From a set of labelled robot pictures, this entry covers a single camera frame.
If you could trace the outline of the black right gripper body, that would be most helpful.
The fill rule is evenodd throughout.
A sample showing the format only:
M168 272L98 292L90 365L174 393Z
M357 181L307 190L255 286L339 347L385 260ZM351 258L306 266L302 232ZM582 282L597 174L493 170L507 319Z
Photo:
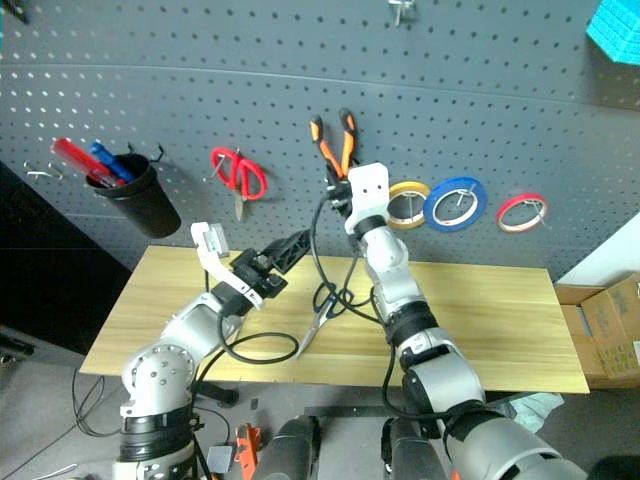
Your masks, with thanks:
M326 190L331 208L337 211L341 216L350 216L352 213L353 198L351 183L348 180L340 179L337 176L337 184L335 186L329 186L327 184Z

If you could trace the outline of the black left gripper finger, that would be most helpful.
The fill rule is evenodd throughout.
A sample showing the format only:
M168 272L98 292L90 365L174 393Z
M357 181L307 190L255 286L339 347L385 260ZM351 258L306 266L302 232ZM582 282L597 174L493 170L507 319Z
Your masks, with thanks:
M293 258L304 256L309 250L310 231L306 229L272 241L262 250L262 254L269 258Z
M293 258L271 258L274 268L282 273L286 274L291 268L293 268L299 260L301 260L304 256L293 257Z

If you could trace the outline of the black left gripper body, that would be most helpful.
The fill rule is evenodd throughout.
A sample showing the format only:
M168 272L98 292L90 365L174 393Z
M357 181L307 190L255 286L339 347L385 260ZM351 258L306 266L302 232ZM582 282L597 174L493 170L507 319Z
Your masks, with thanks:
M285 274L289 270L289 262L283 255L274 255L271 251L244 250L229 263L229 267L261 298L275 298L287 285L273 270Z

